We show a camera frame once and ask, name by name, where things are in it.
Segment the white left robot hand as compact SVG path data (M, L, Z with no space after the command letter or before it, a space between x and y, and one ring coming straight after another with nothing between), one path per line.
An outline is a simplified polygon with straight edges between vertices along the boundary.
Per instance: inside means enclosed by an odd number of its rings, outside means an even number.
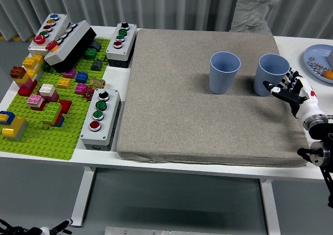
M38 228L38 227L33 227L31 229L29 229L26 234L28 235L41 235L41 234L53 234L53 235L57 235L60 233L64 233L64 234L72 234L72 231L68 230L67 227L69 225L71 225L73 223L72 219L66 219L65 221L61 222L60 224L58 224L55 227L42 227L42 228Z

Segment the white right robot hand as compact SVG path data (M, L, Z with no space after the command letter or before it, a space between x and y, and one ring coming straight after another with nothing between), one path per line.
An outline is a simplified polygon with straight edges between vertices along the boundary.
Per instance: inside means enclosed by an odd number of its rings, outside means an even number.
M271 95L288 103L292 115L302 122L316 116L326 117L312 86L297 70L290 68L277 85L267 80L263 81L263 85Z

